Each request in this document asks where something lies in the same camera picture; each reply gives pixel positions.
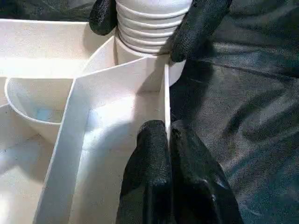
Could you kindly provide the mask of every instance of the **finger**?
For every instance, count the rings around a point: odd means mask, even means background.
[[[97,0],[90,12],[89,26],[98,35],[109,34],[117,24],[115,0]]]
[[[171,59],[174,62],[185,60],[218,27],[228,13],[232,0],[194,0],[189,12],[177,30]]]
[[[123,175],[118,224],[174,223],[172,176],[165,125],[146,122]]]

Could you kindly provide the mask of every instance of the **white plastic partition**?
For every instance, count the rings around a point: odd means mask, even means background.
[[[0,76],[74,78],[107,36],[86,22],[0,19]]]
[[[35,223],[115,221],[139,127],[151,119],[170,124],[168,75],[145,69],[154,62],[141,58],[75,81]]]

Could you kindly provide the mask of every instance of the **black nitrile glove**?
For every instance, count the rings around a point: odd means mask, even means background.
[[[193,0],[189,12],[175,33],[171,59],[181,62],[196,51],[228,13],[232,0]],[[90,27],[107,35],[117,25],[115,0],[97,0],[90,13]]]
[[[171,126],[171,161],[178,224],[243,223],[221,166],[181,121]]]
[[[148,121],[123,175],[117,224],[174,224],[171,163],[165,125]]]

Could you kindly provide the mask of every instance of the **white divider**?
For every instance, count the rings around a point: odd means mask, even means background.
[[[34,223],[114,223],[139,127],[170,123],[168,77],[153,63],[141,58],[76,79]]]
[[[60,224],[68,221],[89,113],[88,99],[81,89],[81,84],[74,81],[34,223]]]
[[[0,57],[85,58],[108,40],[88,22],[0,19]]]

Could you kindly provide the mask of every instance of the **white cup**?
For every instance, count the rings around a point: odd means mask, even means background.
[[[192,0],[116,0],[120,38],[142,53],[168,53],[170,38],[191,3]]]
[[[48,142],[56,142],[72,79],[8,78],[10,106]]]

